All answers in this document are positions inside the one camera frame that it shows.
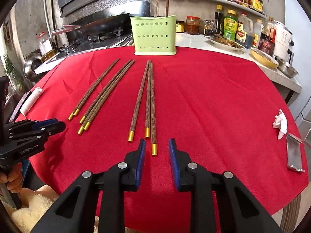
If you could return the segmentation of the person's left hand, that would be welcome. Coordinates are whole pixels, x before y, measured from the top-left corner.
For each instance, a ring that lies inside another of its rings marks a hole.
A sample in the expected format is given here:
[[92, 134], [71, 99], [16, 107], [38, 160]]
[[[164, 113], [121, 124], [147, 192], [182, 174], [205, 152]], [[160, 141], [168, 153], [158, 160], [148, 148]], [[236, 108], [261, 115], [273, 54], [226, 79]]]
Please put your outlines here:
[[1, 173], [1, 183], [12, 193], [20, 193], [22, 190], [23, 175], [21, 172], [22, 163], [17, 163], [12, 167], [8, 174]]

